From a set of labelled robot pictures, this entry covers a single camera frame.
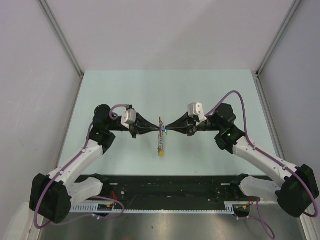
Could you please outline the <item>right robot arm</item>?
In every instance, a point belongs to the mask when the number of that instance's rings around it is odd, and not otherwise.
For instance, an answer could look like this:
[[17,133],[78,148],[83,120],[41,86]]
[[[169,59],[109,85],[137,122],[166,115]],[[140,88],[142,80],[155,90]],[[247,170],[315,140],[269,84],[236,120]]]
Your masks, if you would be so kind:
[[235,125],[236,118],[229,104],[222,103],[212,115],[205,116],[201,103],[191,103],[182,117],[165,128],[189,137],[197,132],[217,131],[214,139],[221,150],[246,160],[270,178],[239,175],[230,188],[235,200],[257,197],[277,203],[294,218],[305,214],[320,195],[313,170],[306,164],[297,166],[264,152]]

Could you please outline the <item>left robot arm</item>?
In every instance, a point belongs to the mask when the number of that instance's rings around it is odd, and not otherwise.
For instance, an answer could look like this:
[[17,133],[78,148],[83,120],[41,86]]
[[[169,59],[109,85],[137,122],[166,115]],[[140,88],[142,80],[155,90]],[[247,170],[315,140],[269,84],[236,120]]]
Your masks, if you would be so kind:
[[39,230],[45,228],[45,225],[39,225],[39,216],[47,219],[49,224],[58,225],[73,206],[90,198],[105,200],[110,196],[110,184],[103,176],[94,174],[82,183],[76,183],[76,180],[110,149],[116,139],[114,132],[128,132],[135,139],[138,135],[159,132],[160,129],[143,118],[132,105],[97,106],[83,147],[62,166],[34,177],[29,200],[29,208],[34,212],[34,226]]

